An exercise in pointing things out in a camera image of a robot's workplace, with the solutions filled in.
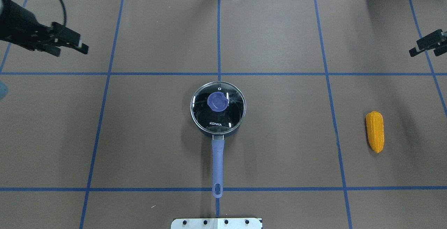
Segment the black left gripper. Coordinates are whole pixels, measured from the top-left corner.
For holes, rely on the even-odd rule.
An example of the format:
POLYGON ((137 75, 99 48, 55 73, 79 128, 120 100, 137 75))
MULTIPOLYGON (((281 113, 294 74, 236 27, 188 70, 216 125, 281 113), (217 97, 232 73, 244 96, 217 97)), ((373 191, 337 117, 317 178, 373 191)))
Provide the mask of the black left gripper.
POLYGON ((35 15, 15 2, 1 1, 1 40, 19 45, 30 51, 42 51, 59 57, 61 51, 74 50, 88 54, 89 46, 83 44, 81 35, 57 22, 51 23, 53 43, 49 27, 40 24, 35 15))

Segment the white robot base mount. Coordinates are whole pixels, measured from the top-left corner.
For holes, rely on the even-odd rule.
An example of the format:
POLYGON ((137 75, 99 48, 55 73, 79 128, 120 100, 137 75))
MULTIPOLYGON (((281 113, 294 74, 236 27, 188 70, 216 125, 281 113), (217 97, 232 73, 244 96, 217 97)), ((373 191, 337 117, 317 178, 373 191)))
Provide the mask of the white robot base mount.
POLYGON ((171 229, 263 229, 260 218, 184 218, 175 219, 171 229))

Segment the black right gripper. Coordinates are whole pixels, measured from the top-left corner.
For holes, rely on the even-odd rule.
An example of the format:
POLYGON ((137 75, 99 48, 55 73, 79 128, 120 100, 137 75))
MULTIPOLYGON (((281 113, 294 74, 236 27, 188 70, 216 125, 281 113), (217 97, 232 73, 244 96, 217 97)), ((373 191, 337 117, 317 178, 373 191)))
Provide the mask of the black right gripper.
POLYGON ((447 52, 447 34, 442 30, 436 30, 420 38, 416 45, 409 50, 410 57, 415 57, 428 50, 434 50, 435 56, 441 56, 447 52))

